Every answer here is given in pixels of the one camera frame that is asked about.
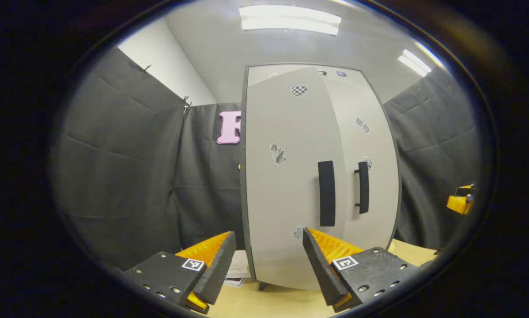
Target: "white cabinet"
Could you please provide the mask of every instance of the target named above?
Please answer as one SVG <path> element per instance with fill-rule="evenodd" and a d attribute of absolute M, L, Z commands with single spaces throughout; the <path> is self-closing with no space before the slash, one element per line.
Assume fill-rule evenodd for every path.
<path fill-rule="evenodd" d="M 319 289 L 301 241 L 312 227 L 368 249 L 392 239 L 400 179 L 380 102 L 360 71 L 309 64 L 248 67 L 242 112 L 242 198 L 252 275 Z M 335 201 L 320 208 L 318 163 Z M 369 210 L 359 214 L 359 161 L 369 162 Z M 320 226 L 320 219 L 333 221 Z"/>

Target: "wooden floor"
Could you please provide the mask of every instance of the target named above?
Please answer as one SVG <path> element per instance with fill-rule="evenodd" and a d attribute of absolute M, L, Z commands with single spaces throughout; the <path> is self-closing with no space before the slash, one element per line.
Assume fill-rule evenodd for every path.
<path fill-rule="evenodd" d="M 390 253 L 416 266 L 436 258 L 435 250 L 392 240 Z M 333 308 L 325 305 L 321 291 L 299 290 L 275 285 L 258 291 L 258 283 L 250 278 L 241 288 L 224 285 L 208 316 L 212 318 L 326 318 Z"/>

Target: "ceiling light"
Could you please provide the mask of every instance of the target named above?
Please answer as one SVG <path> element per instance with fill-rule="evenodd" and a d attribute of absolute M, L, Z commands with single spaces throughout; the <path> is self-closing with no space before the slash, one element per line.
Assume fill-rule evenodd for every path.
<path fill-rule="evenodd" d="M 426 63 L 424 63 L 417 56 L 415 56 L 414 53 L 408 50 L 404 50 L 404 52 L 402 52 L 402 56 L 398 58 L 398 61 L 404 63 L 422 77 L 431 72 L 431 68 Z"/>
<path fill-rule="evenodd" d="M 421 77 L 424 77 L 427 75 L 427 72 L 424 71 L 420 66 L 416 65 L 412 60 L 409 60 L 408 58 L 404 56 L 400 56 L 398 58 L 398 61 L 404 63 L 406 66 L 414 70 L 416 73 L 418 73 Z"/>
<path fill-rule="evenodd" d="M 239 8 L 243 30 L 297 29 L 336 35 L 341 17 L 320 10 L 263 4 Z"/>

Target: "gray fabric backdrop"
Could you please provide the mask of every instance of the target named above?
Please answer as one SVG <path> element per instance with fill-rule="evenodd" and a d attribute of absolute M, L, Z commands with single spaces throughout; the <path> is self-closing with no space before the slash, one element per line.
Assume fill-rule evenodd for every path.
<path fill-rule="evenodd" d="M 170 194 L 181 98 L 114 48 L 81 84 L 53 144 L 56 201 L 91 251 L 123 270 L 178 252 Z"/>
<path fill-rule="evenodd" d="M 241 110 L 240 103 L 195 106 L 184 114 L 173 197 L 185 247 L 231 230 L 237 249 L 245 249 L 238 168 L 241 143 L 216 143 L 222 128 L 219 113 L 235 110 Z"/>
<path fill-rule="evenodd" d="M 437 249 L 463 216 L 446 207 L 459 186 L 479 175 L 479 143 L 471 101 L 458 83 L 434 68 L 384 104 L 396 139 L 402 202 L 396 238 Z"/>

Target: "pink letter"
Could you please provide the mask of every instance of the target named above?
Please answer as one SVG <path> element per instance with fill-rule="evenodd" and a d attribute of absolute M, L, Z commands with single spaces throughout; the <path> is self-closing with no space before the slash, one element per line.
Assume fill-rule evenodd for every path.
<path fill-rule="evenodd" d="M 237 121 L 237 117 L 241 116 L 240 111 L 222 111 L 219 113 L 222 118 L 222 135 L 218 137 L 219 144 L 236 144 L 239 142 L 239 136 L 235 135 L 238 130 L 241 133 L 241 120 Z"/>

